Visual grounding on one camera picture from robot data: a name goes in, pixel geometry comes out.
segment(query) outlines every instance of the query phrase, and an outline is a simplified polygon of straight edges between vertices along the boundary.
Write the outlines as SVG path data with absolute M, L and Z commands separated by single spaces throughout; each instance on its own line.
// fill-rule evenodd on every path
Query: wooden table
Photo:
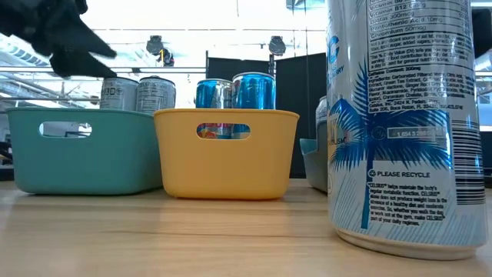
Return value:
M 492 219 L 492 192 L 489 223 Z M 477 257 L 430 262 L 341 241 L 326 195 L 292 180 L 274 202 L 30 196 L 0 183 L 0 276 L 492 276 Z

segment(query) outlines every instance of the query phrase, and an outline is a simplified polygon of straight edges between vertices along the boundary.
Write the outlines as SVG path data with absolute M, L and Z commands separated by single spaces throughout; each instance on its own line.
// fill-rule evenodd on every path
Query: energy drink can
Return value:
M 327 101 L 326 96 L 320 98 L 320 102 L 316 108 L 316 126 L 327 121 Z
M 142 78 L 138 85 L 137 112 L 149 115 L 176 105 L 176 85 L 158 76 Z
M 232 82 L 222 79 L 200 81 L 196 95 L 197 108 L 232 108 Z M 197 128 L 201 138 L 230 139 L 232 124 L 204 122 Z
M 247 72 L 233 79 L 234 94 L 232 108 L 275 109 L 277 90 L 275 79 L 268 74 Z M 235 124 L 233 139 L 245 139 L 249 136 L 247 125 Z
M 443 260 L 486 242 L 470 17 L 468 0 L 328 0 L 328 191 L 342 239 Z
M 134 111 L 138 82 L 129 78 L 105 78 L 101 89 L 100 108 Z

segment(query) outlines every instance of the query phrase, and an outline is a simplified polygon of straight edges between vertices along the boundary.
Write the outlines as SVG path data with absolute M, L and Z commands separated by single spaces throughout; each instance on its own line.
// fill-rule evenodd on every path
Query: silver can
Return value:
M 129 78 L 105 78 L 101 89 L 100 108 L 134 111 L 138 82 Z
M 149 115 L 163 108 L 176 105 L 176 85 L 158 76 L 142 78 L 138 85 L 137 112 Z
M 316 108 L 316 126 L 327 121 L 327 101 L 326 96 L 320 98 L 320 103 Z
M 411 258 L 472 256 L 488 231 L 470 1 L 327 3 L 338 235 Z

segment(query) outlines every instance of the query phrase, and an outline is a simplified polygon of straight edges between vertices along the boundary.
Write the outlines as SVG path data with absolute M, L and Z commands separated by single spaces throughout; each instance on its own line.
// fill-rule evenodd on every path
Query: blue palm tree logo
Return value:
M 339 99 L 331 107 L 329 120 L 331 130 L 328 140 L 335 138 L 334 131 L 350 133 L 350 141 L 342 140 L 330 157 L 334 171 L 350 170 L 367 161 L 364 207 L 361 228 L 369 223 L 368 183 L 376 177 L 374 160 L 401 162 L 407 169 L 415 165 L 429 165 L 435 169 L 450 169 L 452 166 L 449 147 L 422 138 L 388 138 L 387 130 L 398 127 L 444 127 L 450 134 L 450 120 L 442 110 L 408 110 L 396 112 L 369 112 L 367 63 L 359 65 L 356 84 L 351 94 L 352 106 L 346 99 Z

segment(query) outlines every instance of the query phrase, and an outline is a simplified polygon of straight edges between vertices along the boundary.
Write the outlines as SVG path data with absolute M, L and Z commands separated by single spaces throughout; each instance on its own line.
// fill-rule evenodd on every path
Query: yellow plastic bin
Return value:
M 299 115 L 257 109 L 168 109 L 154 114 L 169 195 L 195 199 L 277 199 L 287 190 Z M 246 124 L 245 139 L 206 139 L 202 123 Z

